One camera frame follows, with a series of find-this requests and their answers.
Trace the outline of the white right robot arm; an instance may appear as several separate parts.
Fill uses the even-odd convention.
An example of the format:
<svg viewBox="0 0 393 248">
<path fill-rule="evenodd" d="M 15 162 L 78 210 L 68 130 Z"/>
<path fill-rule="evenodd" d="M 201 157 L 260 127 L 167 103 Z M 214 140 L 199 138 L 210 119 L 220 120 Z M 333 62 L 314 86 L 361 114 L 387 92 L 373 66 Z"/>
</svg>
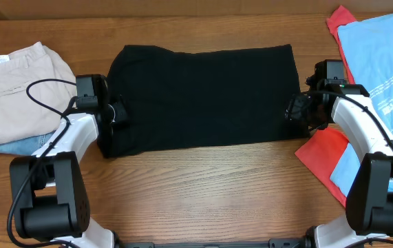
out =
<svg viewBox="0 0 393 248">
<path fill-rule="evenodd" d="M 293 95 L 285 117 L 312 129 L 337 124 L 360 162 L 344 215 L 311 227 L 299 246 L 393 245 L 393 134 L 375 112 L 368 91 L 359 84 L 322 79 Z"/>
</svg>

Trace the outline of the black t-shirt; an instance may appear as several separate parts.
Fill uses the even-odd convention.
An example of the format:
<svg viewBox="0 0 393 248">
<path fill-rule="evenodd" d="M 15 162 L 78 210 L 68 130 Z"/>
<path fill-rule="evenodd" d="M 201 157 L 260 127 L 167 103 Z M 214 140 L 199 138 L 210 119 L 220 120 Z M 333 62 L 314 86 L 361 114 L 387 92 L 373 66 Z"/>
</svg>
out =
<svg viewBox="0 0 393 248">
<path fill-rule="evenodd" d="M 104 157 L 304 138 L 286 120 L 299 77 L 290 45 L 204 53 L 127 45 L 107 75 L 127 118 L 99 140 Z"/>
</svg>

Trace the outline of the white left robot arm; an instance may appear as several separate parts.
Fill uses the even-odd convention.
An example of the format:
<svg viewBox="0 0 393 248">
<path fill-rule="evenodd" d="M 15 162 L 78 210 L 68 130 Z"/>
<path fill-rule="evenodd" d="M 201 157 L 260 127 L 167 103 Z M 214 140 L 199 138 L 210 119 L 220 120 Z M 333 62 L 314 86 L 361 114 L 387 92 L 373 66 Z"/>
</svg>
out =
<svg viewBox="0 0 393 248">
<path fill-rule="evenodd" d="M 122 247 L 115 231 L 101 227 L 90 214 L 79 163 L 100 138 L 98 121 L 105 106 L 97 96 L 73 97 L 61 125 L 41 149 L 10 164 L 12 204 L 7 233 L 25 247 Z"/>
</svg>

